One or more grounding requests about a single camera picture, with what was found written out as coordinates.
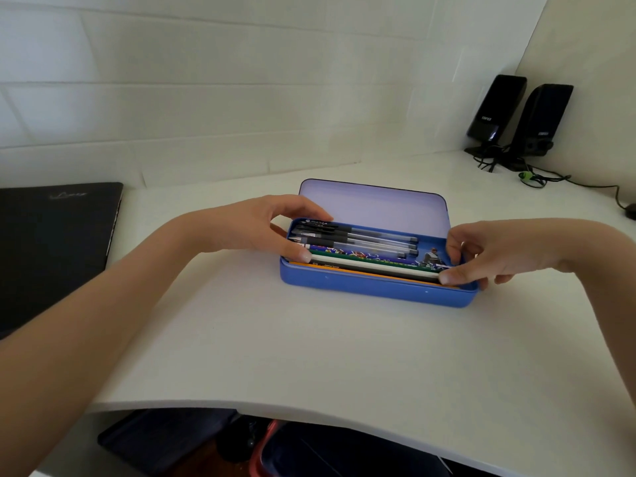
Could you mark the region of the yellow pencil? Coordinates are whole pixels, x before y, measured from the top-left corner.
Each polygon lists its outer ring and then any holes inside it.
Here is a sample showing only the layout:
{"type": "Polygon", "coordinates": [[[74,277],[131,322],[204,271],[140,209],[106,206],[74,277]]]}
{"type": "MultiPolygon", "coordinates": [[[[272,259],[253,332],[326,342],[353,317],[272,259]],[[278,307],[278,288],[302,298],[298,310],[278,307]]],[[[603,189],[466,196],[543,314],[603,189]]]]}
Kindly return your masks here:
{"type": "Polygon", "coordinates": [[[378,271],[371,271],[371,272],[366,272],[366,271],[358,271],[358,270],[354,270],[354,269],[350,269],[350,268],[344,268],[344,267],[339,267],[339,266],[330,266],[330,265],[324,265],[324,264],[311,264],[311,263],[297,263],[297,262],[288,262],[289,265],[291,266],[295,266],[297,268],[304,268],[307,270],[325,270],[328,272],[336,272],[336,273],[341,273],[341,274],[349,274],[349,275],[356,275],[356,276],[365,276],[365,277],[380,277],[380,278],[385,278],[385,279],[392,279],[392,280],[403,280],[403,281],[412,281],[412,282],[418,282],[418,283],[422,283],[422,284],[436,284],[436,285],[440,285],[439,280],[435,279],[435,278],[429,278],[429,277],[421,277],[421,276],[409,276],[409,275],[400,275],[400,274],[393,274],[393,273],[387,273],[387,272],[378,272],[378,271]]]}

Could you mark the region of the person's right forearm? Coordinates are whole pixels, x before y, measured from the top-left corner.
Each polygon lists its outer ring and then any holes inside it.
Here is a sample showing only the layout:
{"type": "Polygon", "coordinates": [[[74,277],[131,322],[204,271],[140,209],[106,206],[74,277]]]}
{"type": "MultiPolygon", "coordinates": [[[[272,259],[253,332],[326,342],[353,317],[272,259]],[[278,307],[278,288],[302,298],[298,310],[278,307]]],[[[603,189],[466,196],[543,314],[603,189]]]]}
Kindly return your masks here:
{"type": "Polygon", "coordinates": [[[607,224],[575,220],[563,263],[581,282],[636,407],[636,242],[607,224]]]}

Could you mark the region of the colourful printed ruler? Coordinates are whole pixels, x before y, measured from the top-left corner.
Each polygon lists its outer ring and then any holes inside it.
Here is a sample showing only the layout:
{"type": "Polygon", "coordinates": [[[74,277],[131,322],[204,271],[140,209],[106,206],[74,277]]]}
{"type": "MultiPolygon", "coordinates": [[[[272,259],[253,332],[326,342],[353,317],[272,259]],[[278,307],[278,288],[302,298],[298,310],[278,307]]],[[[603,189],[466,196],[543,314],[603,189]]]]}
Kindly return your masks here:
{"type": "Polygon", "coordinates": [[[307,248],[309,251],[315,254],[322,255],[331,255],[333,257],[344,257],[349,259],[360,259],[365,261],[376,261],[382,262],[383,264],[401,264],[403,266],[412,266],[415,268],[428,269],[432,271],[441,271],[451,268],[451,266],[441,263],[432,263],[432,262],[424,262],[424,261],[416,261],[416,260],[408,260],[397,257],[390,257],[384,254],[373,254],[367,252],[360,252],[354,250],[342,250],[338,248],[332,247],[322,247],[316,245],[308,245],[308,244],[300,244],[300,246],[307,248]]]}

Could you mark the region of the person's right hand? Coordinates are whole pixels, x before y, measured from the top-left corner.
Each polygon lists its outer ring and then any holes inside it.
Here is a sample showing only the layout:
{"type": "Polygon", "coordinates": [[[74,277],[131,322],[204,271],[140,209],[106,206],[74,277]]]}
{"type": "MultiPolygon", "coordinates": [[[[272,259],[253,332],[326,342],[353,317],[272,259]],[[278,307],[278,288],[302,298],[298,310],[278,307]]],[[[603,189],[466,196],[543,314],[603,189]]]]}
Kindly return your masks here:
{"type": "Polygon", "coordinates": [[[556,268],[564,255],[565,219],[506,219],[454,226],[446,250],[452,267],[475,265],[485,289],[489,280],[504,284],[521,273],[556,268]]]}

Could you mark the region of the person's left forearm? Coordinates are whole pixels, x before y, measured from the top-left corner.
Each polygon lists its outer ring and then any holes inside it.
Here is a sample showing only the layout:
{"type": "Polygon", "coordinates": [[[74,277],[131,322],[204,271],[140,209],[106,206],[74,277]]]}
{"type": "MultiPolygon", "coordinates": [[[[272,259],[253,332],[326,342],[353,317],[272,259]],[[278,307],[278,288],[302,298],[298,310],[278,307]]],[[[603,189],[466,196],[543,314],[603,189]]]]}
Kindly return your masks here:
{"type": "Polygon", "coordinates": [[[149,314],[198,253],[179,216],[0,342],[0,477],[28,477],[84,414],[149,314]]]}

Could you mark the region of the black closed laptop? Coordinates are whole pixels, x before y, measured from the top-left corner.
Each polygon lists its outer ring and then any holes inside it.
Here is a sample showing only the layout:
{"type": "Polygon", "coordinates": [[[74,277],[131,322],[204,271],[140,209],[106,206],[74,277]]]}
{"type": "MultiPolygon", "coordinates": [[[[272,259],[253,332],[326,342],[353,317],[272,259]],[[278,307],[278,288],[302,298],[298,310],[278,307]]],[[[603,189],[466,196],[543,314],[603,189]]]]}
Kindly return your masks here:
{"type": "Polygon", "coordinates": [[[105,270],[123,189],[0,189],[0,340],[105,270]]]}

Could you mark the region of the clear black gel pen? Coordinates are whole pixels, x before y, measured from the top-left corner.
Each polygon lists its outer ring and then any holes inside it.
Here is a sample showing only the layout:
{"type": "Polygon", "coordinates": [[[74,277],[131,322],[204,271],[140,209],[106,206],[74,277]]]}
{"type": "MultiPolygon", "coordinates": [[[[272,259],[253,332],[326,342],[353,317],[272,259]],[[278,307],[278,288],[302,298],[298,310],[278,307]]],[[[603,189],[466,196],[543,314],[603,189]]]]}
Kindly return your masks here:
{"type": "Polygon", "coordinates": [[[401,240],[391,240],[384,238],[375,238],[367,235],[360,235],[355,233],[343,233],[343,232],[318,232],[311,229],[303,229],[296,228],[291,232],[292,237],[312,237],[323,240],[333,240],[338,242],[348,242],[352,243],[354,241],[361,241],[363,243],[372,243],[375,245],[384,245],[384,246],[392,246],[392,247],[404,247],[409,250],[415,250],[418,247],[418,241],[401,241],[401,240]]]}
{"type": "Polygon", "coordinates": [[[417,257],[419,255],[419,251],[417,249],[371,247],[368,245],[344,243],[315,237],[290,237],[288,240],[299,243],[306,248],[313,248],[315,250],[326,250],[327,248],[333,248],[349,252],[365,252],[368,254],[377,254],[378,256],[395,257],[398,259],[407,259],[408,257],[417,257]]]}
{"type": "Polygon", "coordinates": [[[365,230],[360,227],[338,223],[327,223],[323,221],[313,221],[310,219],[300,221],[292,229],[292,232],[300,231],[360,235],[364,237],[371,237],[373,239],[395,240],[413,244],[418,243],[418,238],[411,235],[404,235],[395,232],[382,232],[377,230],[365,230]]]}

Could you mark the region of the black desktop speaker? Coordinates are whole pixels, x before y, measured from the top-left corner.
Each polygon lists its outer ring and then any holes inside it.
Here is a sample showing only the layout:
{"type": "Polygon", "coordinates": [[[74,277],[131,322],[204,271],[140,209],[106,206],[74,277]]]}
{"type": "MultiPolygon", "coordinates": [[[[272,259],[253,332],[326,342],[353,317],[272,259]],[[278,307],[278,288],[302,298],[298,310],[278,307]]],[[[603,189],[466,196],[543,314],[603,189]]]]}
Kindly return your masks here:
{"type": "Polygon", "coordinates": [[[465,152],[488,158],[504,151],[499,140],[527,89],[527,78],[499,74],[495,77],[469,126],[467,137],[480,143],[465,152]]]}
{"type": "Polygon", "coordinates": [[[506,152],[497,163],[511,171],[525,171],[528,157],[543,157],[554,137],[574,91],[570,84],[542,84],[529,95],[506,152]]]}

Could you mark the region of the person's left hand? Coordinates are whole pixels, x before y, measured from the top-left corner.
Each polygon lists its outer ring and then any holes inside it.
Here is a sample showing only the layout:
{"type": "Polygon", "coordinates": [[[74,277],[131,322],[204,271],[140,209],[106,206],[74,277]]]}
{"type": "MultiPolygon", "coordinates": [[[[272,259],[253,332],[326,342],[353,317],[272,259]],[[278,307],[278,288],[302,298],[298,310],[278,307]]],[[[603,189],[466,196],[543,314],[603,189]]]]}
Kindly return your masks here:
{"type": "Polygon", "coordinates": [[[270,223],[275,217],[331,222],[332,216],[304,196],[266,195],[192,213],[202,252],[258,250],[270,252],[270,223]]]}

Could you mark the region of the blue metal pencil case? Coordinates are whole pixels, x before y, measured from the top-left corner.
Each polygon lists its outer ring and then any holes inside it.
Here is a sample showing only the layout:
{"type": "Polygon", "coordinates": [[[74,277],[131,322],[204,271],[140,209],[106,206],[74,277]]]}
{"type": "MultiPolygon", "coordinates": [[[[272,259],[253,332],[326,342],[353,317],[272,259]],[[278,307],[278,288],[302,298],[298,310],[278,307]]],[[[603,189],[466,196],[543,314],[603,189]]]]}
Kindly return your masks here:
{"type": "MultiPolygon", "coordinates": [[[[326,209],[333,216],[332,223],[417,237],[419,255],[408,257],[408,260],[451,266],[446,252],[446,237],[450,230],[449,213],[446,201],[439,194],[321,179],[306,179],[301,184],[299,193],[326,209]]],[[[305,219],[309,218],[292,221],[288,238],[292,237],[293,227],[305,219]]],[[[361,241],[352,243],[392,247],[361,241]]],[[[289,265],[284,258],[281,258],[280,274],[285,283],[294,286],[457,308],[468,306],[479,291],[477,283],[453,287],[307,270],[289,265]]]]}

